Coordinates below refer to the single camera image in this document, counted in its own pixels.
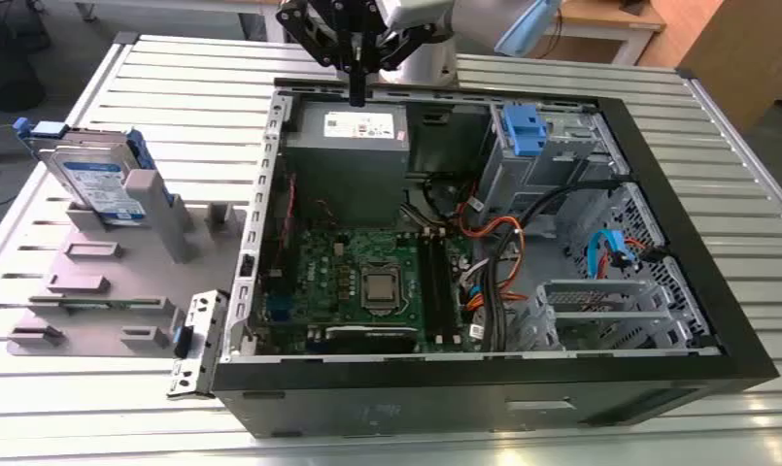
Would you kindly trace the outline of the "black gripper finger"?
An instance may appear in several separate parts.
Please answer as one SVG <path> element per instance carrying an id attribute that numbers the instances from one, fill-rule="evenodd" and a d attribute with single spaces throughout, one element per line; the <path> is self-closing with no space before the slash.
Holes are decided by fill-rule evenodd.
<path id="1" fill-rule="evenodd" d="M 378 27 L 365 27 L 358 47 L 358 104 L 366 103 L 368 76 L 393 71 L 416 49 L 430 39 L 433 24 L 404 29 L 389 39 L 381 39 Z"/>
<path id="2" fill-rule="evenodd" d="M 348 102 L 360 105 L 360 74 L 349 70 L 353 64 L 352 43 L 327 34 L 322 24 L 310 15 L 309 1 L 281 1 L 277 22 L 287 36 L 307 51 L 322 67 L 333 67 L 348 82 Z"/>

